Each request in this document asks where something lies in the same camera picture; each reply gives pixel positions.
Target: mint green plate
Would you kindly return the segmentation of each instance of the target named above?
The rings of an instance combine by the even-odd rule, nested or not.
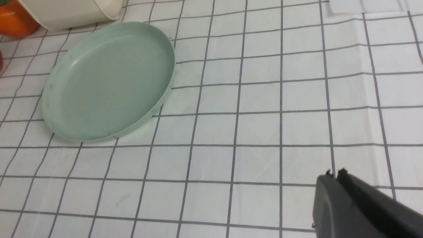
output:
[[[140,22],[107,26],[52,70],[42,95],[44,120],[73,141],[121,137],[160,109],[174,68],[172,43],[159,29]]]

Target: orange object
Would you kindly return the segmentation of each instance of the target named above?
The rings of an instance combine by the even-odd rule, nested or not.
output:
[[[0,6],[0,34],[14,38],[24,38],[34,33],[40,24],[36,22],[24,7],[11,0]]]

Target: red object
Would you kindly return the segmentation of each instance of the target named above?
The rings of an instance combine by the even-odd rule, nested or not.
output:
[[[0,34],[13,38],[24,38],[34,33],[40,24],[36,22],[25,8],[12,0],[0,6]]]
[[[1,51],[0,51],[0,72],[2,69],[3,69],[3,55],[1,54]]]

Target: grid pattern tablecloth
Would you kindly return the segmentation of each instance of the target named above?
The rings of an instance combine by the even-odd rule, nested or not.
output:
[[[3,37],[0,237],[315,237],[315,181],[346,167],[423,213],[423,14],[315,0],[129,0],[174,43],[146,125],[73,143],[43,122],[49,72],[99,23]]]

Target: gray grid line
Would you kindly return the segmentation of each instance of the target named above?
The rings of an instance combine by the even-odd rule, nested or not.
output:
[[[40,50],[40,47],[41,47],[41,44],[43,43],[43,40],[44,40],[44,38],[42,38],[42,39],[41,39],[41,43],[40,43],[40,45],[38,46],[37,52]],[[16,50],[18,49],[18,45],[19,45],[19,43],[20,43],[20,41],[19,41],[19,42],[18,42],[18,44],[16,45],[16,49],[15,49],[15,51],[14,51],[14,53],[13,53],[13,54],[15,54],[15,53],[16,53]],[[31,61],[30,61],[29,65],[28,65],[28,67],[26,68],[25,73],[27,73],[27,72],[28,72],[28,69],[29,69],[29,67],[31,66],[31,63],[32,63],[32,61],[34,60],[34,58],[35,58],[35,57],[33,57],[33,58],[31,59]],[[24,82],[24,79],[25,79],[25,76],[22,78],[22,80],[21,80],[21,84],[20,84],[20,86],[16,89],[14,96],[16,96],[16,94],[17,94],[17,92],[18,92],[19,88],[22,86],[22,84],[23,84],[23,82]],[[40,97],[39,97],[39,98],[38,98],[38,100],[37,100],[36,106],[35,106],[35,108],[34,108],[34,111],[32,112],[32,115],[31,115],[30,119],[32,119],[32,118],[33,118],[33,116],[34,116],[34,114],[35,114],[35,111],[36,111],[36,109],[37,109],[37,105],[38,105],[39,101],[40,101]],[[4,115],[3,120],[5,120],[5,119],[6,119],[6,117],[7,117],[8,113],[9,113],[10,109],[12,108],[13,102],[14,102],[14,98],[12,98],[12,101],[10,102],[9,108],[7,109],[7,112],[6,112],[6,114]],[[30,123],[30,122],[28,122],[28,123],[27,123],[27,125],[26,125],[26,127],[25,127],[25,131],[24,131],[24,134],[22,135],[22,138],[21,138],[21,140],[20,140],[20,142],[19,142],[19,144],[18,144],[18,148],[19,148],[19,146],[21,146],[21,145],[22,145],[22,141],[24,140],[25,134],[26,134],[26,132],[28,131],[29,123]],[[15,153],[13,154],[12,159],[10,159],[9,163],[7,164],[7,166],[6,166],[6,168],[5,168],[4,172],[3,172],[3,175],[6,175],[6,172],[7,172],[7,170],[9,169],[10,164],[12,163],[13,159],[16,157],[16,154],[18,153],[18,148],[16,149]],[[2,185],[2,184],[3,184],[3,179],[2,179],[2,180],[0,180],[0,188],[1,188],[1,185]]]
[[[205,50],[205,54],[204,54],[204,63],[203,63],[203,70],[201,72],[201,80],[200,80],[200,89],[199,89],[199,93],[198,93],[198,101],[197,101],[197,108],[196,108],[196,113],[198,113],[198,110],[200,108],[200,100],[201,100],[201,91],[202,91],[202,85],[203,85],[203,79],[204,79],[204,71],[206,69],[206,60],[207,60],[207,53],[209,50],[209,42],[210,42],[210,33],[212,31],[212,23],[213,23],[213,14],[214,14],[214,5],[216,3],[216,0],[213,0],[213,4],[211,7],[211,16],[210,16],[210,24],[209,24],[209,33],[208,33],[208,37],[207,37],[207,42],[206,42],[206,50]],[[182,197],[182,206],[181,206],[181,213],[179,215],[179,221],[182,221],[182,216],[184,214],[184,207],[185,207],[185,199],[187,197],[187,189],[188,189],[188,179],[190,177],[190,167],[191,167],[191,159],[192,159],[192,149],[193,149],[193,144],[194,144],[194,136],[195,136],[195,129],[197,127],[197,121],[198,121],[198,116],[195,116],[194,119],[194,127],[192,129],[192,137],[191,137],[191,146],[190,146],[190,155],[188,158],[188,166],[187,166],[187,177],[186,177],[186,182],[185,182],[185,187],[184,187],[184,195]],[[178,223],[178,231],[176,233],[176,238],[179,238],[179,234],[181,233],[181,225],[182,223]]]
[[[267,33],[267,32],[274,32],[274,31],[280,31],[281,29],[275,29],[275,30],[262,30],[262,31],[253,31],[253,32],[246,32],[245,34],[257,34],[257,33]],[[211,38],[219,38],[219,37],[226,37],[226,36],[240,36],[243,35],[243,33],[233,33],[233,34],[226,34],[226,35],[218,35],[218,36],[210,36]],[[381,47],[381,46],[392,46],[392,45],[404,45],[404,44],[423,44],[423,42],[420,42],[417,40],[417,36],[416,37],[416,41],[413,42],[399,42],[399,43],[385,43],[385,44],[371,44],[370,46],[372,47]],[[187,39],[198,39],[198,38],[207,38],[207,36],[192,36],[192,37],[186,37],[186,38],[179,38],[179,39],[171,39],[170,41],[174,42],[174,41],[178,41],[178,40],[187,40]],[[348,49],[348,48],[352,48],[352,47],[357,47],[357,46],[364,46],[367,47],[367,44],[352,44],[352,45],[348,45],[348,46],[342,46],[342,47],[336,47],[336,48],[330,48],[330,49],[326,49],[326,51],[332,51],[332,50],[342,50],[342,49]],[[308,50],[308,51],[299,51],[299,52],[290,52],[290,53],[284,53],[283,55],[296,55],[296,54],[303,54],[303,53],[317,53],[317,52],[322,52],[323,50]],[[48,52],[48,53],[41,53],[41,54],[36,54],[36,55],[28,55],[28,56],[17,56],[17,57],[11,57],[11,58],[4,58],[4,60],[8,60],[8,59],[17,59],[17,58],[28,58],[28,57],[34,57],[34,56],[39,56],[39,55],[48,55],[48,54],[52,54],[52,53],[62,53],[62,52],[68,52],[68,50],[59,50],[59,51],[52,51],[52,52]],[[222,60],[224,59],[240,59],[240,58],[222,58]]]
[[[16,96],[16,97],[13,97],[13,96],[10,96],[10,97],[0,97],[0,99],[24,98],[24,97],[41,97],[41,94],[40,95]]]
[[[381,130],[382,130],[383,144],[384,144],[384,148],[385,148],[386,164],[388,166],[388,174],[389,174],[389,181],[390,181],[390,184],[391,184],[392,197],[393,197],[394,200],[396,200],[394,180],[393,180],[392,169],[391,169],[391,162],[389,160],[389,151],[388,151],[388,145],[387,145],[387,141],[386,141],[385,125],[383,123],[382,109],[380,107],[380,97],[379,97],[379,88],[378,88],[378,85],[377,85],[376,70],[375,70],[373,56],[372,56],[372,52],[371,52],[370,40],[369,40],[367,24],[366,24],[366,19],[365,19],[364,13],[363,13],[363,24],[364,24],[364,31],[365,31],[365,34],[366,34],[367,44],[369,44],[368,51],[369,51],[370,63],[371,63],[371,68],[372,68],[372,73],[373,73],[374,88],[375,88],[375,91],[376,91],[376,101],[377,101],[377,107],[378,107],[378,111],[379,111],[380,127],[381,127]]]
[[[231,224],[231,211],[232,211],[232,194],[233,194],[233,178],[235,175],[235,158],[236,158],[236,139],[238,135],[238,120],[239,120],[239,104],[241,101],[241,82],[242,82],[242,67],[244,63],[244,48],[245,48],[245,29],[247,28],[247,8],[248,0],[245,0],[245,13],[244,13],[244,28],[242,35],[242,47],[241,47],[241,62],[239,65],[239,86],[238,86],[238,97],[236,100],[236,117],[235,117],[235,131],[233,133],[233,154],[232,154],[232,168],[231,168],[231,185],[229,187],[229,201],[228,201],[228,219],[226,227],[226,238],[229,238],[229,228]]]
[[[4,212],[17,212],[16,210],[9,209],[0,209]],[[38,212],[38,211],[24,211],[28,214],[44,214],[44,215],[56,215],[52,212]],[[121,221],[149,221],[149,222],[160,222],[160,223],[172,223],[172,224],[195,224],[195,225],[208,225],[208,226],[219,226],[225,227],[225,223],[217,222],[203,222],[203,221],[175,221],[175,220],[164,220],[164,219],[144,219],[144,218],[129,218],[129,217],[113,217],[113,216],[93,216],[93,215],[83,215],[83,214],[71,214],[71,213],[57,213],[59,216],[70,216],[70,217],[84,217],[84,218],[99,218],[99,219],[112,219],[112,220],[121,220]],[[279,230],[278,227],[266,227],[266,226],[255,226],[255,225],[243,225],[243,224],[231,224],[230,227],[239,227],[239,228],[254,228],[262,230]],[[298,229],[298,228],[282,228],[284,231],[297,231],[297,232],[316,232],[311,229]]]
[[[110,155],[109,163],[108,163],[108,165],[107,165],[107,170],[106,170],[106,173],[104,174],[104,178],[102,179],[102,185],[101,185],[101,187],[100,187],[100,193],[99,193],[99,198],[98,198],[98,200],[97,200],[96,211],[94,212],[94,218],[93,218],[93,221],[92,221],[92,223],[91,223],[91,228],[90,228],[90,232],[88,233],[88,238],[90,238],[90,237],[91,237],[91,234],[93,233],[94,223],[95,223],[95,221],[96,221],[96,216],[97,216],[97,213],[98,213],[98,211],[99,211],[99,207],[100,207],[100,200],[101,200],[101,198],[102,198],[102,193],[103,193],[104,183],[106,182],[107,175],[109,174],[110,164],[112,163],[113,154],[115,153],[116,146],[118,145],[118,141],[119,141],[119,138],[117,138],[117,139],[116,139],[115,146],[113,147],[112,154]]]
[[[323,26],[323,10],[321,0],[319,1],[320,9],[320,23],[321,23],[321,41],[323,47],[323,65],[324,65],[324,83],[326,88],[326,105],[327,105],[327,122],[329,127],[329,142],[330,142],[330,158],[332,162],[332,173],[335,173],[335,154],[333,151],[333,135],[332,135],[332,118],[330,116],[330,99],[329,99],[329,81],[327,79],[327,62],[326,62],[326,45],[324,40],[324,26]]]
[[[283,144],[283,147],[360,147],[360,146],[379,146],[379,147],[423,147],[423,144],[379,144],[379,143],[358,143],[358,144]],[[154,145],[118,145],[116,148],[130,148],[130,147],[279,147],[279,144],[154,144]],[[114,146],[85,146],[84,148],[113,148]],[[46,148],[55,148],[55,149],[78,149],[79,146],[3,146],[0,149],[46,149]]]
[[[40,45],[38,46],[38,49],[37,49],[37,53],[38,53],[38,51],[40,50],[40,48],[41,48],[41,45],[42,45],[43,41],[44,41],[44,37],[41,39]],[[54,62],[54,66],[55,66],[55,65],[56,65],[56,63],[57,63],[58,57],[59,57],[59,53],[57,53],[57,55],[56,55],[56,59],[55,59],[55,62]],[[35,59],[35,56],[31,59],[31,61],[30,61],[29,65],[28,65],[28,68],[27,68],[27,69],[26,69],[26,71],[25,71],[25,74],[27,73],[27,71],[28,71],[29,67],[31,66],[31,63],[32,63],[32,61],[33,61],[34,59]],[[23,81],[24,81],[24,80],[25,80],[25,76],[22,78],[22,82],[21,82],[21,85],[19,86],[19,88],[22,86],[22,84],[23,84]],[[40,102],[40,99],[41,99],[41,97],[39,97],[39,98],[38,98],[38,101],[37,101],[37,103],[36,103],[36,105],[35,105],[34,111],[32,112],[32,115],[31,115],[31,118],[30,118],[30,119],[32,119],[32,118],[34,117],[34,114],[35,114],[35,111],[37,110],[37,106],[38,106],[38,104],[39,104],[39,102]],[[19,142],[19,145],[18,145],[18,146],[20,146],[20,145],[22,144],[22,141],[23,141],[23,139],[24,139],[24,137],[25,137],[25,134],[26,134],[26,132],[27,132],[27,130],[28,130],[29,124],[30,124],[30,122],[28,122],[28,123],[27,123],[26,128],[25,128],[25,131],[24,131],[24,134],[23,134],[22,139],[21,139],[21,141]],[[37,175],[37,173],[38,173],[39,169],[41,168],[41,165],[43,164],[43,162],[44,162],[44,160],[45,160],[45,158],[46,158],[46,156],[47,156],[47,152],[48,152],[48,150],[49,150],[49,146],[50,146],[50,144],[51,144],[51,142],[52,142],[52,140],[53,140],[53,137],[54,137],[54,133],[52,133],[52,135],[51,135],[51,137],[50,137],[50,140],[49,140],[49,143],[48,143],[48,145],[47,145],[46,151],[45,151],[45,153],[44,153],[43,159],[41,160],[41,162],[40,162],[39,166],[37,167],[37,169],[36,169],[36,171],[35,171],[34,176],[36,176],[36,175]],[[12,162],[12,160],[15,158],[15,156],[16,156],[16,154],[17,154],[18,150],[19,150],[19,148],[18,148],[18,149],[16,149],[16,152],[15,152],[15,154],[13,155],[13,158],[10,160],[9,164],[7,165],[6,170],[8,169],[8,167],[9,167],[10,163]],[[19,214],[19,218],[18,218],[18,221],[16,222],[16,225],[15,225],[15,228],[14,228],[14,230],[13,230],[13,233],[12,233],[11,238],[13,238],[13,237],[14,237],[14,235],[15,235],[15,233],[16,233],[16,230],[17,230],[17,228],[18,228],[19,222],[20,222],[20,220],[21,220],[21,218],[22,218],[23,211],[24,211],[25,206],[26,206],[26,204],[27,204],[27,202],[28,202],[28,198],[29,198],[29,195],[30,195],[30,193],[31,193],[31,189],[32,189],[32,185],[33,185],[33,183],[34,183],[34,180],[35,180],[35,178],[33,177],[33,178],[32,178],[32,180],[31,180],[31,183],[30,183],[29,189],[28,189],[27,196],[26,196],[26,198],[25,198],[24,205],[23,205],[23,207],[22,207],[22,212]]]
[[[21,40],[18,41],[18,43],[16,44],[16,48],[13,51],[12,57],[15,56],[16,51],[18,50],[19,44],[21,43]],[[4,73],[6,73],[6,70],[8,69],[10,63],[12,62],[12,60],[9,60],[9,62],[7,63],[6,67],[3,66],[3,73],[0,75],[0,78],[3,76]]]
[[[51,137],[50,137],[50,140],[49,140],[49,145],[50,145],[50,143],[52,142],[53,136],[54,136],[54,134],[52,134],[52,135],[51,135]],[[46,159],[46,155],[47,155],[48,150],[49,150],[49,149],[47,148],[47,149],[46,149],[46,152],[44,153],[43,159],[41,160],[40,164],[38,165],[37,169],[35,170],[35,174],[34,174],[34,176],[35,176],[35,175],[37,175],[38,170],[41,168],[41,165],[43,164],[44,160]],[[16,233],[16,230],[17,230],[17,228],[18,228],[19,222],[21,221],[21,218],[22,218],[22,215],[23,215],[23,211],[25,210],[25,206],[26,206],[26,204],[27,204],[27,202],[28,202],[29,194],[31,193],[32,185],[34,184],[34,180],[35,180],[35,178],[32,178],[32,179],[31,179],[31,184],[29,185],[29,189],[28,189],[27,196],[26,196],[26,198],[25,198],[24,205],[23,205],[23,207],[22,207],[21,213],[19,214],[19,218],[18,218],[18,221],[16,222],[15,228],[13,229],[13,233],[12,233],[12,237],[11,237],[11,238],[13,238],[13,237],[15,236],[15,233]]]
[[[182,15],[182,9],[184,7],[184,4],[185,4],[185,1],[182,2],[181,12],[179,13],[179,16]],[[151,6],[150,16],[148,17],[148,20],[149,21],[151,20],[151,14],[153,13],[153,7],[154,7],[154,5]],[[179,23],[180,23],[180,20],[178,20],[178,24],[176,26],[175,38],[178,35]],[[159,128],[160,116],[162,114],[162,110],[163,110],[163,105],[160,107],[159,115],[158,115],[157,122],[156,122],[156,127],[154,129],[153,138],[151,139],[150,150],[148,152],[148,159],[147,159],[146,171],[144,173],[144,182],[143,182],[143,184],[141,186],[140,199],[138,200],[138,206],[137,206],[137,211],[135,212],[135,218],[138,218],[138,215],[140,214],[141,202],[143,200],[144,188],[146,186],[145,180],[147,179],[148,169],[150,167],[151,154],[153,152],[153,144],[154,144],[154,140],[156,139],[157,130]],[[132,231],[131,231],[131,238],[134,237],[136,225],[137,225],[137,221],[134,221],[134,224],[132,226]]]
[[[127,0],[127,1],[126,1],[126,5],[125,5],[124,7],[122,7],[122,8],[125,8],[125,11],[124,11],[124,15],[122,16],[122,20],[121,20],[121,22],[124,22],[125,15],[126,15],[126,11],[128,10],[128,3],[129,3],[129,0]]]
[[[286,8],[286,7],[290,7],[290,6],[300,6],[300,5],[303,5],[303,4],[289,5],[289,6],[284,6],[284,7]],[[251,10],[248,10],[248,11],[260,11],[260,10],[268,10],[268,9],[275,9],[275,8],[280,8],[280,7],[271,7],[271,8],[262,8],[262,9],[251,9]],[[236,11],[236,12],[219,14],[219,15],[216,14],[215,16],[236,14],[236,13],[242,13],[242,12],[244,12],[244,11]],[[414,14],[414,15],[411,15],[411,16],[412,17],[417,17],[417,16],[423,16],[423,14]],[[210,16],[206,15],[206,16],[198,16],[198,17],[194,17],[194,18],[201,18],[201,17],[210,17]],[[379,20],[398,19],[398,18],[405,18],[405,17],[408,17],[408,16],[407,15],[404,15],[404,16],[395,16],[395,17],[382,17],[382,18],[375,18],[375,19],[366,19],[366,21],[379,21]],[[175,20],[175,19],[178,19],[178,18],[168,18],[168,19],[152,20],[151,22],[160,22],[160,21],[168,21],[168,20]],[[354,21],[354,20],[363,21],[363,19],[360,19],[360,18],[351,18],[351,19],[344,20],[344,21],[339,21],[339,22],[324,23],[323,25],[337,25],[337,24],[342,24],[342,23]],[[298,29],[298,28],[306,28],[306,27],[313,27],[313,26],[320,26],[320,24],[317,24],[317,25],[306,25],[306,26],[286,28],[286,29]],[[91,31],[92,30],[84,30],[84,31],[79,31],[79,32],[71,32],[70,34],[85,33],[85,32],[91,32]],[[60,36],[60,35],[67,35],[67,33],[58,33],[58,34],[49,35],[49,36]],[[25,39],[33,39],[33,38],[39,38],[39,37],[41,37],[41,36],[33,36],[33,37],[29,36],[29,37],[27,37]]]
[[[416,43],[416,47],[417,47],[417,53],[419,54],[420,61],[421,61],[422,65],[423,65],[423,56],[422,56],[422,52],[421,52],[421,49],[420,49],[420,43],[421,42],[419,42],[419,40],[418,40],[416,28],[414,26],[413,19],[411,18],[410,11],[408,11],[408,18],[410,19],[410,24],[411,24],[411,28],[413,30],[414,39],[416,40],[415,43]]]
[[[64,178],[64,179],[65,179],[65,183],[64,183],[64,185],[63,185],[63,190],[62,190],[62,194],[60,195],[59,205],[57,206],[56,213],[59,213],[60,206],[62,205],[62,201],[63,201],[63,196],[65,195],[66,185],[68,184],[68,181],[69,181],[69,178],[70,178],[70,176],[71,176],[71,173],[73,172],[73,170],[74,170],[74,168],[75,168],[75,165],[76,165],[76,163],[77,163],[77,160],[78,160],[79,154],[80,154],[80,152],[81,152],[81,149],[82,149],[82,142],[81,142],[80,147],[79,147],[79,149],[78,149],[78,152],[77,152],[77,155],[76,155],[76,157],[75,157],[74,163],[72,164],[72,168],[71,168],[71,170],[69,171],[68,176]],[[53,219],[53,224],[52,224],[52,227],[50,228],[50,233],[49,233],[48,238],[50,238],[50,237],[51,237],[51,235],[52,235],[52,233],[53,233],[53,229],[54,229],[54,225],[56,224],[57,216],[58,216],[58,215],[57,215],[57,214],[55,214],[54,219]]]
[[[102,181],[103,178],[92,178],[92,177],[59,177],[59,176],[26,176],[26,175],[7,175],[8,178],[36,178],[36,179],[62,179],[62,180],[89,180],[89,181]],[[118,179],[118,178],[106,178],[106,181],[121,181],[121,182],[159,182],[159,183],[185,183],[185,180],[165,180],[165,179]],[[282,187],[307,187],[314,188],[316,184],[309,183],[266,183],[266,182],[240,182],[240,181],[214,181],[214,180],[189,180],[188,183],[206,183],[206,184],[237,184],[237,185],[257,185],[257,186],[282,186]],[[374,188],[385,188],[391,189],[390,186],[384,185],[373,185]],[[398,190],[423,190],[423,187],[409,187],[409,186],[396,186]]]
[[[265,57],[272,57],[272,56],[280,56],[280,54],[276,54],[276,55],[260,55],[260,56],[249,56],[249,57],[244,57],[244,59],[246,58],[265,58]],[[216,61],[216,60],[230,60],[230,59],[241,59],[241,58],[219,58],[219,59],[212,59],[209,60],[207,59],[206,61]],[[191,63],[191,62],[204,62],[204,60],[189,60],[189,61],[180,61],[180,62],[176,62],[176,64],[184,64],[184,63]],[[9,78],[9,77],[24,77],[24,76],[40,76],[40,75],[49,75],[50,73],[44,73],[44,74],[27,74],[27,75],[13,75],[13,76],[7,76],[7,77],[3,77],[3,78]],[[423,71],[410,71],[410,72],[389,72],[389,73],[375,73],[376,76],[378,75],[409,75],[409,74],[423,74]],[[355,74],[350,74],[350,75],[340,75],[340,76],[332,76],[332,77],[327,77],[327,79],[337,79],[337,78],[346,78],[346,77],[353,77],[353,76],[359,76],[359,75],[373,75],[373,73],[368,73],[368,72],[359,72],[359,73],[355,73]],[[303,82],[303,81],[316,81],[316,80],[325,80],[324,77],[319,77],[319,78],[308,78],[308,79],[295,79],[295,80],[284,80],[283,82]],[[254,82],[254,83],[242,83],[242,84],[266,84],[266,83],[276,83],[278,81],[271,81],[271,82]],[[231,84],[205,84],[204,86],[219,86],[219,85],[238,85],[237,83],[231,83]],[[175,87],[173,89],[179,89],[179,88],[184,88],[184,87],[190,87],[190,88],[194,88],[194,87],[200,87],[199,85],[196,86],[182,86],[182,87]]]
[[[280,84],[279,84],[279,238],[282,238],[283,227],[283,0],[280,0]]]

